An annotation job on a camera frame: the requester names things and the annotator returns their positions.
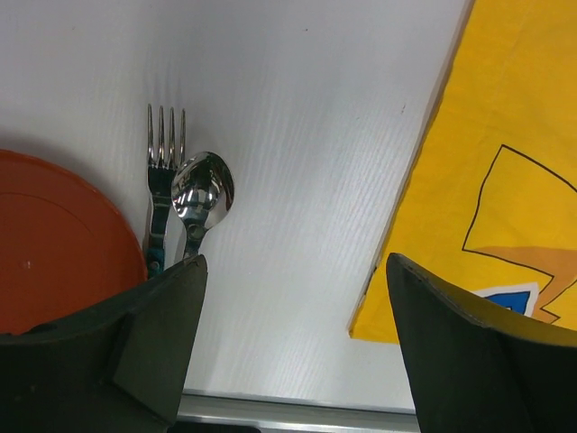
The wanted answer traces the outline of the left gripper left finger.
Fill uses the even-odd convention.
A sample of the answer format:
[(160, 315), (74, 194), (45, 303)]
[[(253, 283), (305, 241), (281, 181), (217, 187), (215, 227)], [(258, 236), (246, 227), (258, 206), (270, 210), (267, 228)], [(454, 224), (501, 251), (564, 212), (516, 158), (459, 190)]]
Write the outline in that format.
[(164, 432), (178, 415), (206, 294), (201, 255), (1, 337), (4, 432)]

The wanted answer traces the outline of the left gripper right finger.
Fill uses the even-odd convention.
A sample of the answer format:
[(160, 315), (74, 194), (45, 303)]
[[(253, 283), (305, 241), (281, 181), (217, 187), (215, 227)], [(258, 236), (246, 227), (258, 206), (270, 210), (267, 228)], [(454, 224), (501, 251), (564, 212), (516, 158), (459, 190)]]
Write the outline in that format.
[(406, 256), (389, 298), (423, 432), (574, 432), (576, 333), (519, 315)]

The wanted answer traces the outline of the red round plate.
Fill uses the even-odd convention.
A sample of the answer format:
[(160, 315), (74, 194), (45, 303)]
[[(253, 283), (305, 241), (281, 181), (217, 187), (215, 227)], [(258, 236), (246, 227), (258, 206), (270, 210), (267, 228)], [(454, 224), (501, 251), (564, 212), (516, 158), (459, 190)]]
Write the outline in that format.
[(20, 335), (144, 282), (115, 205), (77, 174), (1, 152), (1, 331)]

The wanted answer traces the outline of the yellow pikachu placemat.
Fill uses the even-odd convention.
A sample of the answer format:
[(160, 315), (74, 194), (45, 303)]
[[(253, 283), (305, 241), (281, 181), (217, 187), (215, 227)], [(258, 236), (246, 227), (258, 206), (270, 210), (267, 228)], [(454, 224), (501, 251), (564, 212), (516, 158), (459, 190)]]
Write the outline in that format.
[(575, 328), (575, 2), (473, 5), (383, 251)]

